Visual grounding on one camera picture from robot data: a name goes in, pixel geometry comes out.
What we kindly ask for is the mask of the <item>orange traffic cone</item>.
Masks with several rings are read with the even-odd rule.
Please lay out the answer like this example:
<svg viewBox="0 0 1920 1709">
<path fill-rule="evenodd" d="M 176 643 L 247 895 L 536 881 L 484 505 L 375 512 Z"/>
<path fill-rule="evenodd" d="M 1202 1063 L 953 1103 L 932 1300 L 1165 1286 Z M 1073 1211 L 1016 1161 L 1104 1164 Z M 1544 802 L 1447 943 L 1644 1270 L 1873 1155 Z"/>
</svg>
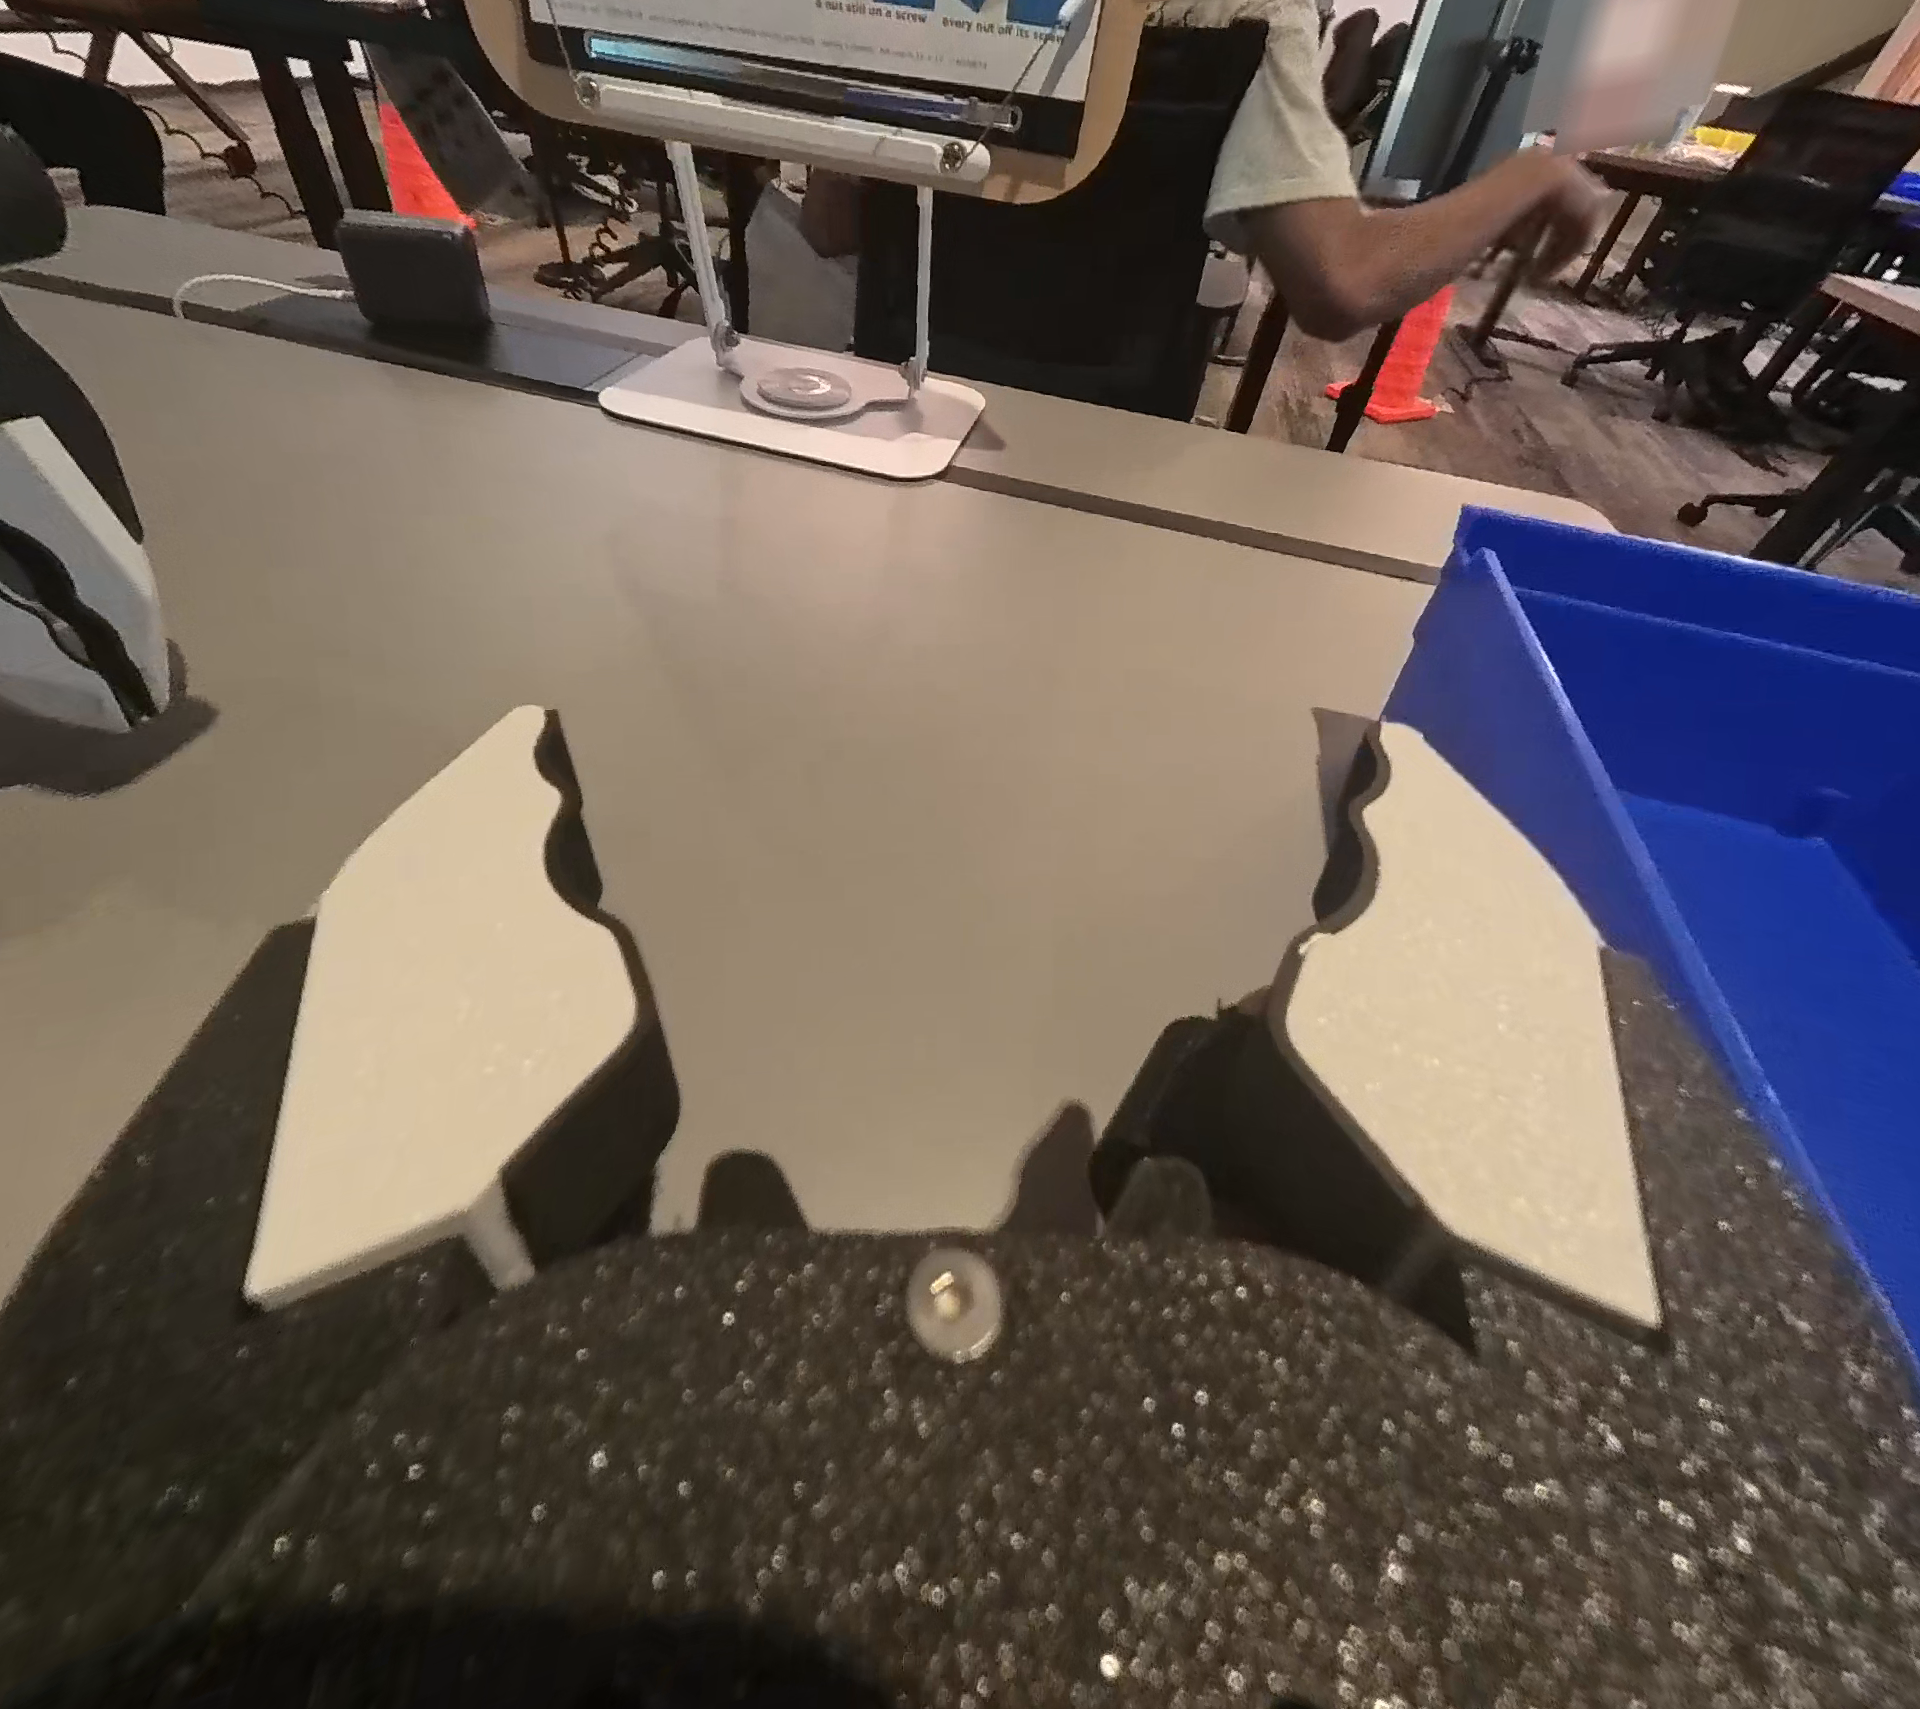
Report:
<svg viewBox="0 0 1920 1709">
<path fill-rule="evenodd" d="M 462 210 L 409 134 L 399 112 L 384 96 L 375 102 L 377 142 L 385 170 L 388 198 L 395 215 L 460 223 L 467 230 L 473 218 Z"/>
<path fill-rule="evenodd" d="M 1325 388 L 1336 403 L 1328 448 L 1349 448 L 1363 423 L 1402 426 L 1425 423 L 1438 412 L 1438 403 L 1425 393 L 1427 366 L 1453 299 L 1456 286 L 1443 286 L 1399 321 L 1381 324 L 1358 375 Z"/>
</svg>

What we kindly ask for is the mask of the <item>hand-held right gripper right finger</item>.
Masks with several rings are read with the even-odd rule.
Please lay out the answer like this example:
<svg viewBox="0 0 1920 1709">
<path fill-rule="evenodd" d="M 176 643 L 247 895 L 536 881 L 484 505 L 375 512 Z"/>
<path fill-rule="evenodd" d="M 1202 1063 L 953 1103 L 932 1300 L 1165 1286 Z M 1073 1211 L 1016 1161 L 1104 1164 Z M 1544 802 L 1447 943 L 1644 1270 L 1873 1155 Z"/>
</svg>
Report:
<svg viewBox="0 0 1920 1709">
<path fill-rule="evenodd" d="M 1361 730 L 1269 986 L 1161 1032 L 1089 1190 L 1120 1235 L 1269 1248 L 1458 1339 L 1469 1272 L 1665 1332 L 1601 936 L 1402 723 Z"/>
</svg>

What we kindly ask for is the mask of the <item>grey perforated board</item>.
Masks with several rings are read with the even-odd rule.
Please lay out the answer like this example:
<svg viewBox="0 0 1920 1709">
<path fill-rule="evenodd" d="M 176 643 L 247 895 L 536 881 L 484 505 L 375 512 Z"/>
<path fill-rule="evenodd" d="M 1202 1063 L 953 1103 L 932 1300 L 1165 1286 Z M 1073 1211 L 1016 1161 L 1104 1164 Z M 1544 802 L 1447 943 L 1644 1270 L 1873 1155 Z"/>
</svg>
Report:
<svg viewBox="0 0 1920 1709">
<path fill-rule="evenodd" d="M 375 102 L 390 101 L 445 190 L 473 220 L 548 218 L 548 200 L 462 72 L 442 56 L 362 45 Z"/>
</svg>

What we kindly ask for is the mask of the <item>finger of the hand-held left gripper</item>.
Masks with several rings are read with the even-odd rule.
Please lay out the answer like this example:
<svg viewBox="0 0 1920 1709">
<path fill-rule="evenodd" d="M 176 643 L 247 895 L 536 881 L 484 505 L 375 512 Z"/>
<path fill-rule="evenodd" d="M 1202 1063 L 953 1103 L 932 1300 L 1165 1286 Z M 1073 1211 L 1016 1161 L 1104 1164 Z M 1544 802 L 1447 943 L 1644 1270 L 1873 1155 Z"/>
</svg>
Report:
<svg viewBox="0 0 1920 1709">
<path fill-rule="evenodd" d="M 39 417 L 2 431 L 2 697 L 47 723 L 130 732 L 172 701 L 144 545 Z"/>
</svg>

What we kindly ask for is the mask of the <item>grey panel on tripod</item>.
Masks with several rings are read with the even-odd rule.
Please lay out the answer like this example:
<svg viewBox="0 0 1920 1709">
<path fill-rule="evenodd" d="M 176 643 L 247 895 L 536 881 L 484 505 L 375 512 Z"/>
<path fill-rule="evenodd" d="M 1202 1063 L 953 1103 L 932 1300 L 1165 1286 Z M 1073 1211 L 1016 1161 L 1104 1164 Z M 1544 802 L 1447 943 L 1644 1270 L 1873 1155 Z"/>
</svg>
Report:
<svg viewBox="0 0 1920 1709">
<path fill-rule="evenodd" d="M 1361 197 L 1419 206 L 1532 150 L 1557 117 L 1532 104 L 1544 54 L 1571 34 L 1551 23 L 1577 13 L 1566 0 L 1418 0 L 1363 150 Z"/>
</svg>

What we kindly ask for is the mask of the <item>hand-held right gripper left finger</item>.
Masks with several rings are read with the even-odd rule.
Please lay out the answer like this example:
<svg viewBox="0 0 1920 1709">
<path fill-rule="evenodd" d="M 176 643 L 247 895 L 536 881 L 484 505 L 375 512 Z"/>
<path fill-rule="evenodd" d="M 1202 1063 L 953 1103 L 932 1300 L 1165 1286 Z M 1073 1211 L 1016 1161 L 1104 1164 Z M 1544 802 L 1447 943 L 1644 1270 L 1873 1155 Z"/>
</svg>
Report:
<svg viewBox="0 0 1920 1709">
<path fill-rule="evenodd" d="M 518 706 L 323 887 L 245 1302 L 453 1248 L 496 1291 L 653 1215 L 679 1086 L 564 720 Z"/>
</svg>

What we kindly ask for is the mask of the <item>black mesh office chair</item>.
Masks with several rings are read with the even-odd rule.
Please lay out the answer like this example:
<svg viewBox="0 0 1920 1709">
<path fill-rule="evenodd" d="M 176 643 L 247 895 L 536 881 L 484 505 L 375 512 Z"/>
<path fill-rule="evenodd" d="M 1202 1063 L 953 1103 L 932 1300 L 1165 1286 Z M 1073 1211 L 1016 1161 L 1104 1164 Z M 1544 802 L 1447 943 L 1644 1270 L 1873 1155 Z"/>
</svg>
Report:
<svg viewBox="0 0 1920 1709">
<path fill-rule="evenodd" d="M 927 370 L 1187 421 L 1207 197 L 1266 36 L 1260 16 L 1147 27 L 1089 177 L 1040 205 L 936 195 Z"/>
</svg>

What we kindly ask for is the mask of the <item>small black box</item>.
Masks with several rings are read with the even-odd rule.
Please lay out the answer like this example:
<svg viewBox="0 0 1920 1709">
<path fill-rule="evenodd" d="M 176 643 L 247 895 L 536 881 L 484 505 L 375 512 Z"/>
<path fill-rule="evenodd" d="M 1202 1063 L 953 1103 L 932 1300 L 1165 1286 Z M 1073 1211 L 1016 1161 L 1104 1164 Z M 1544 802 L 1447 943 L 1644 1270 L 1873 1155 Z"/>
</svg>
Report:
<svg viewBox="0 0 1920 1709">
<path fill-rule="evenodd" d="M 492 331 L 481 256 L 464 220 L 347 209 L 334 249 L 374 334 L 473 342 Z"/>
</svg>

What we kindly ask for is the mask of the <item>wooden office desk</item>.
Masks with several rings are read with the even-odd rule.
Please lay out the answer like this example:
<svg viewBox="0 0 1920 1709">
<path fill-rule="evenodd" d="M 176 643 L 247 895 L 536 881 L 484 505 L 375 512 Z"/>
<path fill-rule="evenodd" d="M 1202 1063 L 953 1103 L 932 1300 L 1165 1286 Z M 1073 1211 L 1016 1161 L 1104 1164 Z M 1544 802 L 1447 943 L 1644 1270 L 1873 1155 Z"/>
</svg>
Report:
<svg viewBox="0 0 1920 1709">
<path fill-rule="evenodd" d="M 1881 511 L 1916 525 L 1918 295 L 1914 286 L 1831 275 L 1821 295 L 1887 341 L 1905 382 L 1805 480 L 1758 536 L 1750 560 L 1815 569 Z"/>
</svg>

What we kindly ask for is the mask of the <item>blue plastic bin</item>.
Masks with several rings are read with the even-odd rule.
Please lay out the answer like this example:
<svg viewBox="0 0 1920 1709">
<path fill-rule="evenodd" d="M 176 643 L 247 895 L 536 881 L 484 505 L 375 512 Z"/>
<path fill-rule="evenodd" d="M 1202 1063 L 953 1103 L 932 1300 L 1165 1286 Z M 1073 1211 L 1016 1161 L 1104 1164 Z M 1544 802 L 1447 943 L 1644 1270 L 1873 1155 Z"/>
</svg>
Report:
<svg viewBox="0 0 1920 1709">
<path fill-rule="evenodd" d="M 1918 1339 L 1918 609 L 1466 511 L 1381 717 L 1716 1049 Z"/>
</svg>

